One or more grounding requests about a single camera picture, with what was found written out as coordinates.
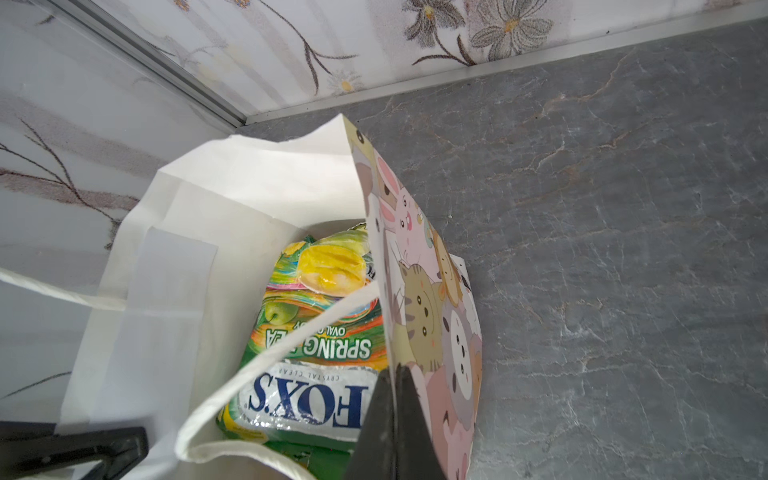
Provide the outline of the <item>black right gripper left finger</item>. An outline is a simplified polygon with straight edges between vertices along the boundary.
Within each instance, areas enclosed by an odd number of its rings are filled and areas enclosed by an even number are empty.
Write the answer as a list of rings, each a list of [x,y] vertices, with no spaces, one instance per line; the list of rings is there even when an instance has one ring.
[[[85,479],[121,479],[149,452],[146,430],[118,428],[71,435],[51,423],[1,423],[1,477],[23,479],[85,466]]]

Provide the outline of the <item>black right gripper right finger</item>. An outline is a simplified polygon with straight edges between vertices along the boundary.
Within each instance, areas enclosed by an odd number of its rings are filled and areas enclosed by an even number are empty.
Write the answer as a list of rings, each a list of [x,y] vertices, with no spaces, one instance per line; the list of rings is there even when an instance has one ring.
[[[443,479],[411,370],[379,374],[346,479]]]

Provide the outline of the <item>green Fox's candy bag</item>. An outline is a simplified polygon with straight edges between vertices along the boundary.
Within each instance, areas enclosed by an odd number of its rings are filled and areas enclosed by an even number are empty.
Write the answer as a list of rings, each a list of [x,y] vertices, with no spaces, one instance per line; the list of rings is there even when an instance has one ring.
[[[241,363],[247,365],[374,278],[365,224],[286,246]],[[303,340],[244,386],[216,423],[228,438],[263,444],[318,479],[340,479],[387,365],[382,309],[372,300]]]

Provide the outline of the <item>white cartoon paper gift bag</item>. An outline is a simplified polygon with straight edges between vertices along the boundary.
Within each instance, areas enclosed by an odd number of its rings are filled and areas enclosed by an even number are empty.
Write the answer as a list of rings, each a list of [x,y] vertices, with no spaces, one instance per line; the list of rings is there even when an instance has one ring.
[[[374,280],[243,365],[282,250],[358,224]],[[443,479],[469,473],[483,338],[465,263],[343,116],[284,142],[211,141],[163,167],[118,229],[95,296],[1,278],[90,308],[54,432],[144,428],[148,455],[121,479],[318,479],[228,438],[216,417],[303,340],[372,300],[385,329],[380,373],[411,370]]]

